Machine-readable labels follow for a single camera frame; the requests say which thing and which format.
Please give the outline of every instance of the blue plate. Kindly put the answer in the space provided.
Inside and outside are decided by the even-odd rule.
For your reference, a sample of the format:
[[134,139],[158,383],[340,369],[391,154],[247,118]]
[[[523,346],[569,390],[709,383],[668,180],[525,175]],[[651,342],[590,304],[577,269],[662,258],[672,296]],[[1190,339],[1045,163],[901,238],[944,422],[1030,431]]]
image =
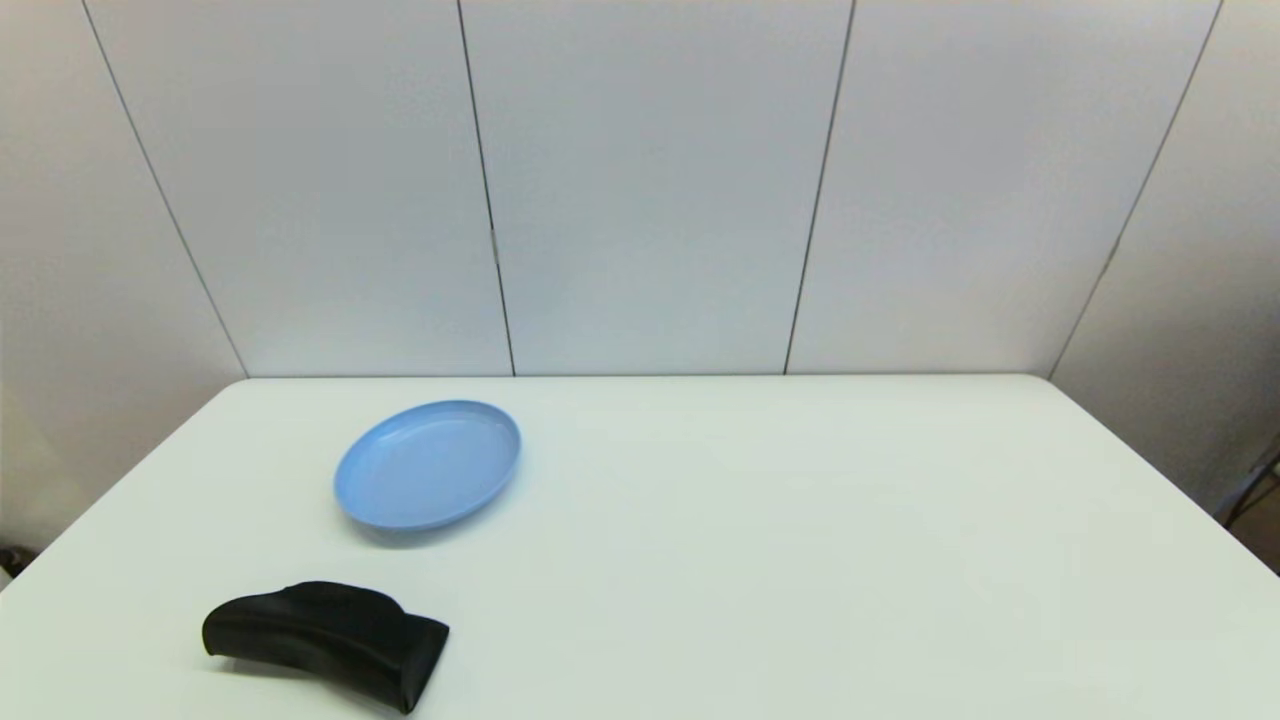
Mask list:
[[511,480],[520,429],[484,402],[406,410],[351,446],[334,477],[338,505],[380,530],[448,525],[484,507]]

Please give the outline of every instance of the white wall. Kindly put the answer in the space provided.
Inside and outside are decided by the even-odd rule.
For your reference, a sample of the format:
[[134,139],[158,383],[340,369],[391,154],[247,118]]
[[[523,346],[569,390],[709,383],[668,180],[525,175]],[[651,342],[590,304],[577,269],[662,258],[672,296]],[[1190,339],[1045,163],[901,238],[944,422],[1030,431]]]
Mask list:
[[1222,5],[1052,379],[1210,509],[1280,433],[1280,4]]
[[849,0],[466,0],[520,374],[778,373]]
[[0,534],[45,544],[243,378],[74,0],[0,0]]
[[250,374],[511,374],[454,0],[88,6]]
[[1215,8],[859,0],[788,372],[1047,377]]

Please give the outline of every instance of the black object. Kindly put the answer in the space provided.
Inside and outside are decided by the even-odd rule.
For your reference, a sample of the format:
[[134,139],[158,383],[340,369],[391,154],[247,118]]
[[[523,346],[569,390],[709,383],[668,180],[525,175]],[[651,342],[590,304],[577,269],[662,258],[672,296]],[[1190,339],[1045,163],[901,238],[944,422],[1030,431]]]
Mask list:
[[[1280,475],[1280,450],[1276,450],[1274,455],[1268,456],[1253,469],[1249,483],[1244,487],[1244,492],[1235,498],[1230,512],[1226,514],[1226,520],[1222,521],[1222,527],[1230,530],[1231,525],[1234,525],[1242,515],[1253,510],[1257,503],[1262,502],[1268,495],[1280,488],[1280,477],[1277,475]],[[1254,491],[1257,491],[1266,480],[1271,480],[1271,487],[1260,493],[1254,493]]]
[[385,594],[312,582],[220,605],[205,619],[209,655],[315,673],[408,714],[449,626],[408,615]]
[[37,555],[40,553],[35,550],[18,544],[0,547],[0,570],[4,570],[10,578],[17,578],[19,573],[36,561]]

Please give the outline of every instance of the table surface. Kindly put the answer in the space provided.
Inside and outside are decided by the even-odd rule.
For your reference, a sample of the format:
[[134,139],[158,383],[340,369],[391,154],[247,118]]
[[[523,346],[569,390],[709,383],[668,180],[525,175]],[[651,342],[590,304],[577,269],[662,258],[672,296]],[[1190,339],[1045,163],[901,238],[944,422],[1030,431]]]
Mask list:
[[[458,397],[520,423],[515,482],[372,542],[338,459]],[[215,606],[311,579],[453,628],[436,720],[1275,712],[1280,580],[1052,386],[979,375],[232,386],[0,594],[0,715],[398,716],[205,655]]]

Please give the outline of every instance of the black fabric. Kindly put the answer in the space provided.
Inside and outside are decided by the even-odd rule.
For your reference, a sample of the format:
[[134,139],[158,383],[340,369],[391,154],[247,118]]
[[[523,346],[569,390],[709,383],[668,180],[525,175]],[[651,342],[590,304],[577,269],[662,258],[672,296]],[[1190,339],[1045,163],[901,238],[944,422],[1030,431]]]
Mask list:
[[297,667],[408,714],[449,628],[385,594],[312,582],[223,603],[205,619],[209,655]]

